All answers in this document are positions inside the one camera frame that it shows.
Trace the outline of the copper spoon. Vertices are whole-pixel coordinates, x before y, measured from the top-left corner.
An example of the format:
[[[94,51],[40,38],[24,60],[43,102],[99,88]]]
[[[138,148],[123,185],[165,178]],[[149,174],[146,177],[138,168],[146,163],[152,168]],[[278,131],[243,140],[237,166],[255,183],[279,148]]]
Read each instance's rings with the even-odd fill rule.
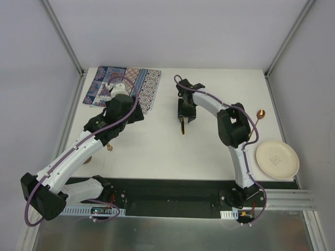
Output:
[[[257,126],[258,122],[265,117],[265,115],[266,115],[266,112],[263,109],[261,109],[257,112],[257,114],[256,114],[257,120],[255,122],[255,127]],[[255,128],[252,129],[251,133],[249,134],[249,138],[252,137],[254,131],[255,131]]]

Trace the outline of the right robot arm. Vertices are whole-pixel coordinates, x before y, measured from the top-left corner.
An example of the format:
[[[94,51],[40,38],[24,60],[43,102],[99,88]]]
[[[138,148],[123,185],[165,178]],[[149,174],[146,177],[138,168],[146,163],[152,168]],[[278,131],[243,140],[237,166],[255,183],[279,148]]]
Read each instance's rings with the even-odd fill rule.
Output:
[[[181,132],[185,133],[185,122],[196,119],[196,107],[200,106],[217,119],[218,136],[228,147],[234,166],[236,188],[228,192],[225,202],[238,209],[248,206],[258,193],[259,186],[253,177],[245,147],[248,145],[252,122],[241,103],[228,105],[205,90],[203,84],[192,85],[187,79],[175,80],[178,90],[177,118]]]

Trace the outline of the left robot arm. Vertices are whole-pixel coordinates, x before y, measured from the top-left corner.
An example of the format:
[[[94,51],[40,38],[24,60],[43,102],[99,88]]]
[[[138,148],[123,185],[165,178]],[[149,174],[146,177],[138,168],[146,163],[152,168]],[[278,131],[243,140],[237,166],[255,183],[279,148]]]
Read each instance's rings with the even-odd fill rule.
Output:
[[[111,184],[100,175],[67,185],[69,178],[86,160],[119,136],[126,125],[144,119],[138,96],[117,94],[106,103],[103,111],[90,118],[74,143],[49,166],[32,175],[26,173],[20,183],[25,209],[33,207],[42,219],[56,218],[68,204],[95,199],[110,203]]]

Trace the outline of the patterned cloth placemat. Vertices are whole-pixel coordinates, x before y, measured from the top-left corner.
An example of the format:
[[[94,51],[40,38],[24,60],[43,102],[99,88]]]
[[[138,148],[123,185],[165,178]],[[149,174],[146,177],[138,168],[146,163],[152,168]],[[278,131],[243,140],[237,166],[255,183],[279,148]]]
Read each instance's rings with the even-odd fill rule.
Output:
[[[111,100],[108,87],[124,83],[126,94],[134,97],[138,94],[143,114],[152,109],[161,71],[134,67],[100,66],[97,68],[91,85],[83,99],[83,104],[91,107],[105,107]]]

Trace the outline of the gold knife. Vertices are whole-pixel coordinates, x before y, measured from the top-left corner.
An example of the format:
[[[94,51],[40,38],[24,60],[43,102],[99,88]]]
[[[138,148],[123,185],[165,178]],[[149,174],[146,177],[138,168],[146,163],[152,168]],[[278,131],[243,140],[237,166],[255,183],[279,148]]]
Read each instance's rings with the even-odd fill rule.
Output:
[[[184,117],[181,118],[181,133],[182,135],[185,135],[185,123],[184,123]]]

